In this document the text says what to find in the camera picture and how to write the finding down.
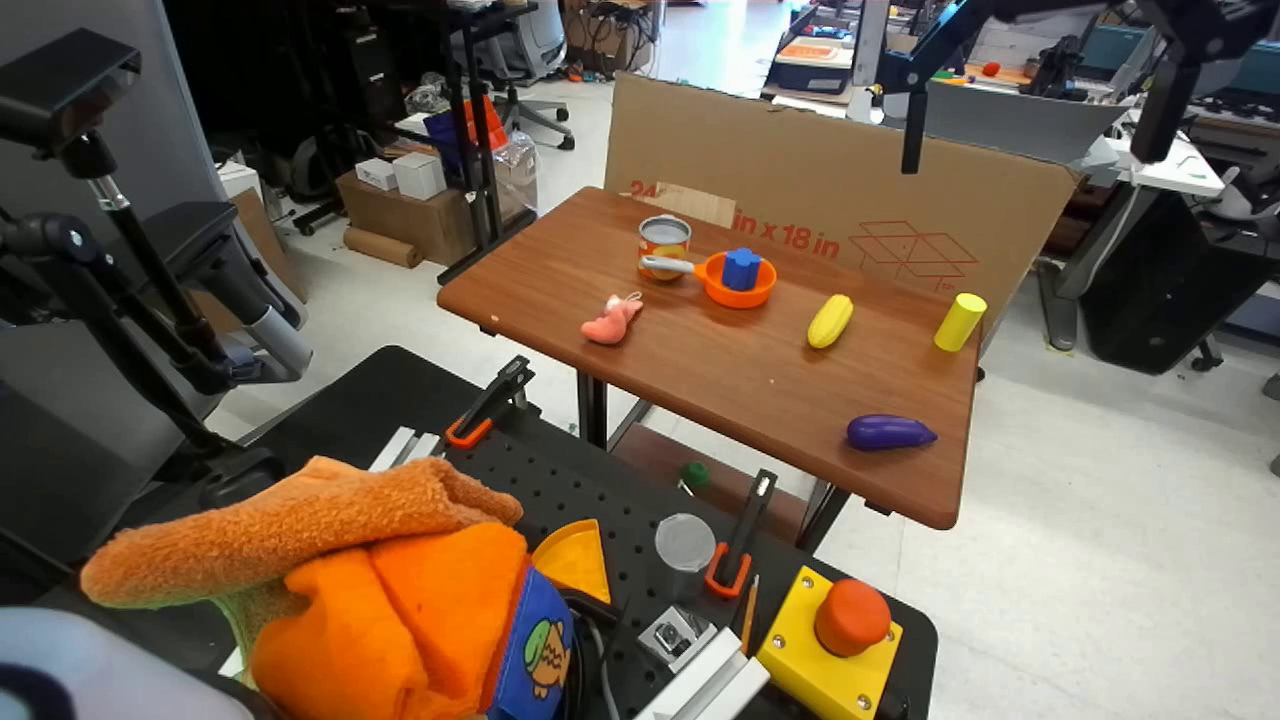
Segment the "yellow toy corn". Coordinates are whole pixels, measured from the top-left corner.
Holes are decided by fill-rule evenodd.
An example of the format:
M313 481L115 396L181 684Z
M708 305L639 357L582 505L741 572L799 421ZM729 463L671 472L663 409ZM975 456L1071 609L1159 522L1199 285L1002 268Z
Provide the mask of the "yellow toy corn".
M857 305L842 293L828 297L809 321L803 345L815 353L832 347L846 331L852 314Z

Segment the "pink toy meat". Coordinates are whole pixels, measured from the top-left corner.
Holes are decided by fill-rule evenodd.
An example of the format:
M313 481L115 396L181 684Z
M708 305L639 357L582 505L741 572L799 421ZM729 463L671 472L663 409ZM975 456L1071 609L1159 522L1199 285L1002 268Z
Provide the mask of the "pink toy meat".
M606 297L603 313L579 324L579 334L598 347L619 347L643 313L639 297Z

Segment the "orange bowl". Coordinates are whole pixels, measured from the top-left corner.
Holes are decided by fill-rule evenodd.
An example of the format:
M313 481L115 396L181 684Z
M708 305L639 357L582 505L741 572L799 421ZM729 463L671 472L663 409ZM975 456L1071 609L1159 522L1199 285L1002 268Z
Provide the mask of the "orange bowl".
M732 313L757 313L772 300L776 263L752 247L712 253L695 263L703 297Z

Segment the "orange black clamp left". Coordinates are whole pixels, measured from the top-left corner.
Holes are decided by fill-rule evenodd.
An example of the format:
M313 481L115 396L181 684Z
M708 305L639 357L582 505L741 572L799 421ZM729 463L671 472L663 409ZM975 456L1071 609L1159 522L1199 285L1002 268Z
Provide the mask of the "orange black clamp left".
M518 409L524 404L524 383L532 381L532 366L524 357L513 357L490 381L486 388L442 429L442 442L448 448L474 448L495 416L503 409Z

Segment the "orange black clamp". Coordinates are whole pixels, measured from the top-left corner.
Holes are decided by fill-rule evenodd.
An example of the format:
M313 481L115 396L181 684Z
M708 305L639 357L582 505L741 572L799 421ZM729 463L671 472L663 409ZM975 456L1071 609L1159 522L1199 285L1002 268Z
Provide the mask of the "orange black clamp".
M732 536L717 544L717 550L703 568L703 586L712 594L737 600L742 592L742 585L752 574L752 540L760 530L772 486L776 486L776 475L767 467L760 467Z
M486 388L442 429L442 442L448 448L474 448L495 416L503 409L518 409L524 404L524 383L532 381L532 366L524 357L513 357L490 381Z

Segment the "grey round disc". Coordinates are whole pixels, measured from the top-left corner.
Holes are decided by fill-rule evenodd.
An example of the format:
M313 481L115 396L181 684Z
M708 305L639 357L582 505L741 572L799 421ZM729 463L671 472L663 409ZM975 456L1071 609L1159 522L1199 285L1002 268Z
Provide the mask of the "grey round disc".
M652 549L671 572L703 572L717 550L717 530L691 512L671 512L657 522Z

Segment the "black perforated cart top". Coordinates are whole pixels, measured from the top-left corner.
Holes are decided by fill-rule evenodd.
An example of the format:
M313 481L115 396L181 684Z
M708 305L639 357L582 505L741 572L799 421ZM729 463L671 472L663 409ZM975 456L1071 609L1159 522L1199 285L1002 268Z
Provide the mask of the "black perforated cart top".
M405 425L437 433L474 396L479 388L469 381L387 345L283 411L248 448L271 451L281 463L277 475L294 472L313 451L326 451L337 461L374 461L392 429ZM495 481L501 493L514 493L514 499L524 499L529 512L514 529L529 540L544 540L563 518L603 518L606 581L619 594L619 609L603 611L603 620L612 620L606 668L619 711L639 711L639 698L652 698L658 681L671 676L647 648L647 655L639 655L636 639L636 631L647 626L663 602L678 594L678 602L703 620L741 615L732 602L712 600L708 592L658 586L658 554L652 549L652 530L669 512L691 512L717 530L737 522L732 512L643 481L636 463L552 429L535 416L535 409L503 409L495 433L479 448L448 456L460 461L463 472L479 472L479 481ZM145 518L192 515L195 508L217 508L217 499L238 499L248 486L264 486L264 481L244 481L234 493L221 482L195 482L187 475L171 481L175 463L181 461L166 461L158 481L123 505L123 515L111 522L111 530L141 529ZM799 563L835 572L772 529L764 529L752 549L764 572L760 611L767 625L782 602L782 581L793 581ZM903 645L889 668L872 720L929 720L939 645L936 625L894 594L889 594L889 609L893 620L903 625ZM752 698L742 715L812 720L812 711L799 698L789 698L781 688L764 688L764 698Z

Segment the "wooden table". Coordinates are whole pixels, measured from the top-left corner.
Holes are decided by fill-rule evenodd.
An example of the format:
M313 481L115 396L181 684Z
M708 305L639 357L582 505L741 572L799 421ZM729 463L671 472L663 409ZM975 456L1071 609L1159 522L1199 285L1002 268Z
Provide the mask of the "wooden table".
M439 289L439 305L482 331L563 360L582 381L624 388L872 508L953 529L975 393L975 347L931 345L942 300L864 280L852 268L781 258L772 300L757 313L717 308L691 280L647 285L636 273L647 204L579 188L573 199L479 254ZM803 345L815 308L842 293L846 331ZM579 334L606 297L639 297L619 347ZM859 451L842 440L857 416L925 421L929 448Z

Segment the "orange black clamp right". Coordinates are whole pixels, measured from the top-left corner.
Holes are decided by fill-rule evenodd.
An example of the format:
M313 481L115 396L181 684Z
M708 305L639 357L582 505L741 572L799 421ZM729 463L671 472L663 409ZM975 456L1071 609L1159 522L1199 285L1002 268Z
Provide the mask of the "orange black clamp right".
M717 544L717 550L703 568L703 586L712 594L737 600L742 592L742 585L752 574L752 540L760 530L772 486L776 486L776 475L767 467L760 467L732 536Z

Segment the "purple toy eggplant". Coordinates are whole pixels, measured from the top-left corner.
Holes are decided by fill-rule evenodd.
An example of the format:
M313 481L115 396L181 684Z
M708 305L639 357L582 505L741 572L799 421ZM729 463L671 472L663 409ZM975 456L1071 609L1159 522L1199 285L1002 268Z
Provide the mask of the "purple toy eggplant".
M889 448L929 448L936 433L925 421L908 421L908 416L857 416L842 429L842 440L859 451L889 451Z

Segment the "cardboard box on floor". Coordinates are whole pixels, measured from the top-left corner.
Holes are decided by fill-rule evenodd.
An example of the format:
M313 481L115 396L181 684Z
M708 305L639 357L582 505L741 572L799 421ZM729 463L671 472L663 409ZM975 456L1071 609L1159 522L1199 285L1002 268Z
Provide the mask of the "cardboard box on floor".
M479 247L486 224L508 233L529 215L518 199L501 199L495 212L486 199L469 199L431 149L359 158L337 188L346 244L405 268L455 263Z

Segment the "orange plush toy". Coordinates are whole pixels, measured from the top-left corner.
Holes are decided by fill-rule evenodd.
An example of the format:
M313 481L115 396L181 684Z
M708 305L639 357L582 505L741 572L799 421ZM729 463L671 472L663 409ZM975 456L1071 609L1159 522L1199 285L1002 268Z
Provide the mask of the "orange plush toy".
M288 720L556 720L573 611L508 522L380 540L283 574L251 681Z

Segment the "yellow cylinder block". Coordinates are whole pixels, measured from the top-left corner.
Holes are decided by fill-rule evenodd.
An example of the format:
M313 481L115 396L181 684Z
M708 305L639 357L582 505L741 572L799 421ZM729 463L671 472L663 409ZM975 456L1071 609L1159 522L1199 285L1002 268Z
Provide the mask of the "yellow cylinder block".
M942 321L931 331L939 353L961 353L982 324L987 300L980 293L957 293Z

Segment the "black office chair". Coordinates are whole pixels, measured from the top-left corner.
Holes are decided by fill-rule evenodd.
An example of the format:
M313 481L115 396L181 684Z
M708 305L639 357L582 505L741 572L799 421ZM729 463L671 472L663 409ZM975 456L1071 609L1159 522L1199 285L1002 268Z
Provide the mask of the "black office chair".
M569 58L569 30L559 0L479 0L469 14L471 52L479 77L501 89L501 118L508 126L556 130L556 149L573 150L569 108L548 101L524 101L524 89L548 79Z

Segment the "orange towel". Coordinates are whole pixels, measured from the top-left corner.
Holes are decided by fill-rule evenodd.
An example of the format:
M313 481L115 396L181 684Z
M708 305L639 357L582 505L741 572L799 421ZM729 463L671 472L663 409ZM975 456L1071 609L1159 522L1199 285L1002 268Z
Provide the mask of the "orange towel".
M78 592L102 609L175 609L248 592L324 550L518 515L513 493L439 456L387 472L313 456L248 499L115 530L78 568Z

